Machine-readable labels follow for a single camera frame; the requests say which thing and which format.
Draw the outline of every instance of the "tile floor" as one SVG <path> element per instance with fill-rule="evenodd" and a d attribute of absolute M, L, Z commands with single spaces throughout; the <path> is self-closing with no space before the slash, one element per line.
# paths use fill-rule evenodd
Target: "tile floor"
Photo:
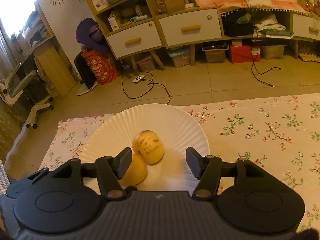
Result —
<path fill-rule="evenodd" d="M 205 58 L 200 58 L 195 66 L 188 65 L 178 69 L 168 66 L 165 71 L 155 70 L 152 74 L 154 82 L 167 87 L 171 95 L 171 105 L 196 105 L 320 92 L 319 63 L 302 62 L 285 55 L 281 59 L 262 59 L 256 66 L 260 72 L 274 66 L 282 68 L 260 76 L 263 81 L 273 84 L 273 88 L 255 80 L 251 73 L 251 63 L 212 64 L 206 63 Z M 148 89 L 148 82 L 133 84 L 134 76 L 133 73 L 128 73 L 123 77 L 124 89 L 133 98 Z M 109 84 L 98 85 L 90 93 L 77 97 L 79 86 L 80 84 L 77 84 L 65 98 L 55 100 L 52 103 L 55 106 L 53 111 L 40 115 L 38 129 L 28 130 L 6 165 L 11 176 L 20 179 L 38 169 L 56 134 L 59 121 L 117 113 L 141 104 L 168 102 L 167 93 L 158 85 L 141 98 L 127 98 L 122 90 L 121 77 Z"/>

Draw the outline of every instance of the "yellow potato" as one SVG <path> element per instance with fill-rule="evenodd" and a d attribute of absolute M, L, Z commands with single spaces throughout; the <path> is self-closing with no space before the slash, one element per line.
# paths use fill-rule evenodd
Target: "yellow potato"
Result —
<path fill-rule="evenodd" d="M 132 149 L 149 164 L 157 163 L 164 154 L 164 145 L 153 131 L 138 133 L 132 141 Z"/>
<path fill-rule="evenodd" d="M 146 175 L 147 165 L 140 156 L 132 154 L 132 162 L 124 177 L 119 180 L 119 183 L 123 187 L 135 186 L 143 181 Z"/>

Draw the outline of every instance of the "white box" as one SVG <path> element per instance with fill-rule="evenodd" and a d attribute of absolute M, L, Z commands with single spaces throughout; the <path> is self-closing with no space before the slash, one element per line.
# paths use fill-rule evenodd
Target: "white box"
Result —
<path fill-rule="evenodd" d="M 97 12 L 109 6 L 107 0 L 91 0 Z"/>
<path fill-rule="evenodd" d="M 113 31 L 120 29 L 121 18 L 117 11 L 112 11 L 108 19 Z"/>

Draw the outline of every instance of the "pink cloth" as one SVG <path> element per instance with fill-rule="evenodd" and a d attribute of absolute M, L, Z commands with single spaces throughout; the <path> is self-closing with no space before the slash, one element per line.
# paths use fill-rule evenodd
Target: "pink cloth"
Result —
<path fill-rule="evenodd" d="M 296 2 L 289 0 L 194 0 L 201 9 L 216 8 L 218 13 L 225 13 L 237 8 L 248 8 L 251 3 L 251 8 L 268 8 L 293 10 L 296 12 L 307 13 Z"/>

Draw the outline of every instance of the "window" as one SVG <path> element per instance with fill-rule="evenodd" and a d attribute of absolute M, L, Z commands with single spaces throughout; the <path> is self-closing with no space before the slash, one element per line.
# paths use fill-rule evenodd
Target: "window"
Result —
<path fill-rule="evenodd" d="M 13 33 L 18 34 L 22 30 L 30 14 L 35 10 L 35 1 L 0 0 L 0 18 L 9 37 Z"/>

